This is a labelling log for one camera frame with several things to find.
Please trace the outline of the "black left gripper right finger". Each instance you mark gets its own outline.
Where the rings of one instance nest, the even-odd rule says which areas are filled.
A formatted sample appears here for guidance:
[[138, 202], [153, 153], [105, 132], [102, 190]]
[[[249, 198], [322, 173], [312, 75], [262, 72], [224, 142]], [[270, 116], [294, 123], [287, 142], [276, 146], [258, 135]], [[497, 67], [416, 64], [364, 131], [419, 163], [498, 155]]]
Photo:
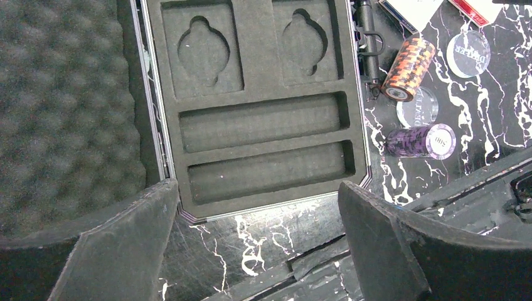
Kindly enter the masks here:
[[481, 236], [344, 181], [338, 208], [366, 300], [530, 300], [531, 244]]

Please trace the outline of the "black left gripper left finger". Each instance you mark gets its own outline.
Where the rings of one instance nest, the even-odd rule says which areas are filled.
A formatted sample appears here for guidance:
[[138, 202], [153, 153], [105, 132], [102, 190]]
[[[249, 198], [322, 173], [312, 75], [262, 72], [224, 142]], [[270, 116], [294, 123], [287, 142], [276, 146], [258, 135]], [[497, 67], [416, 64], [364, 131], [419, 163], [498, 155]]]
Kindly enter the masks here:
[[152, 299], [178, 201], [169, 178], [73, 221], [3, 238], [1, 299]]

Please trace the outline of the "purple black poker chip stack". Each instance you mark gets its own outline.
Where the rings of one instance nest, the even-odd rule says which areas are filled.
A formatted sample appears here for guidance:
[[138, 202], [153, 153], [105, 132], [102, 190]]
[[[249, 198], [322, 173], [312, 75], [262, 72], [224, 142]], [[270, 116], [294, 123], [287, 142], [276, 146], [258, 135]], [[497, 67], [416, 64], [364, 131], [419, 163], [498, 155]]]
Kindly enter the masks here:
[[385, 142], [390, 155], [444, 160], [456, 147], [453, 129], [445, 124], [433, 124], [409, 129], [392, 130]]

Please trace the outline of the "black poker set case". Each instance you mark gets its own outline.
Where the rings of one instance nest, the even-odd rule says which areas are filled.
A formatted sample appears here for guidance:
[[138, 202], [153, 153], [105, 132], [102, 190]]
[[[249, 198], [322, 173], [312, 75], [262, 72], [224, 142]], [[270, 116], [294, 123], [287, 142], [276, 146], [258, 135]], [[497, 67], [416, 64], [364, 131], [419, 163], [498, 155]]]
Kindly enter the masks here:
[[191, 223], [370, 178], [351, 1], [2, 1], [1, 237], [165, 179]]

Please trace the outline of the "orange black poker chip stack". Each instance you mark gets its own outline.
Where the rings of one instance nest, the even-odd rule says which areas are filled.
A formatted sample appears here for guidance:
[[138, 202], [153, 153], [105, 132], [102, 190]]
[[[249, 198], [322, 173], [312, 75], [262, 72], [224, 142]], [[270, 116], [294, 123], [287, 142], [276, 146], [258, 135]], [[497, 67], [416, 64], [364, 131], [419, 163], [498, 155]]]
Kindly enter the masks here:
[[404, 41], [381, 86], [382, 94], [396, 102], [412, 101], [435, 50], [435, 46], [423, 38]]

